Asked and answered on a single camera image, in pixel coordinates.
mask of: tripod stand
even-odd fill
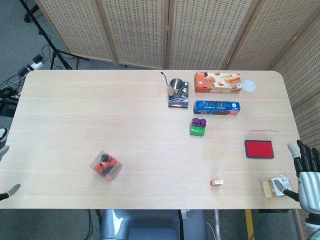
[[[48,35],[46,34],[45,30],[40,26],[40,24],[38,23],[38,21],[36,20],[34,14],[31,12],[31,10],[28,8],[27,4],[25,3],[24,0],[20,0],[20,3],[23,5],[23,7],[25,8],[25,10],[27,11],[28,15],[30,16],[30,18],[32,19],[32,21],[34,22],[34,24],[36,25],[36,27],[38,28],[38,32],[40,35],[42,35],[45,40],[48,42],[48,44],[50,45],[50,47],[52,48],[53,52],[52,52],[52,59],[51,59],[51,66],[50,66],[50,70],[53,69],[54,67],[54,61],[55,58],[58,57],[61,61],[61,63],[63,64],[63,66],[65,67],[65,69],[67,70],[72,70],[72,67],[67,63],[67,61],[64,59],[64,57],[61,54],[65,54],[65,55],[69,55],[72,57],[76,58],[76,67],[75,69],[78,69],[78,64],[79,64],[79,60],[83,59],[83,60],[89,60],[87,58],[81,57],[81,56],[77,56],[65,51],[61,51],[59,49],[57,49],[55,47],[55,45],[52,43],[52,41],[50,40],[50,38],[48,37]]]

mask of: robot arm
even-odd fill
[[[9,150],[8,145],[5,145],[3,148],[0,149],[0,162],[2,160],[2,157],[8,152],[8,150]],[[18,191],[20,186],[21,186],[20,184],[16,184],[10,190],[4,193],[0,193],[0,201],[10,198],[13,194],[15,194]]]
[[[280,181],[276,187],[288,197],[300,202],[303,210],[309,213],[305,219],[309,240],[320,239],[320,153],[297,140],[300,153],[292,144],[288,148],[292,154],[298,181],[298,193],[286,189]]]

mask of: small red box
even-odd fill
[[[247,158],[273,159],[275,157],[271,141],[246,140],[244,146]]]

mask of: metal pitcher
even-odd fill
[[[166,75],[163,72],[161,72],[161,74],[164,76],[165,83],[168,86],[168,95],[179,98],[185,85],[184,81],[182,81],[180,78],[174,78],[168,84]]]

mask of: blue box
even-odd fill
[[[193,106],[195,114],[237,115],[240,104],[237,101],[201,101],[197,100]]]

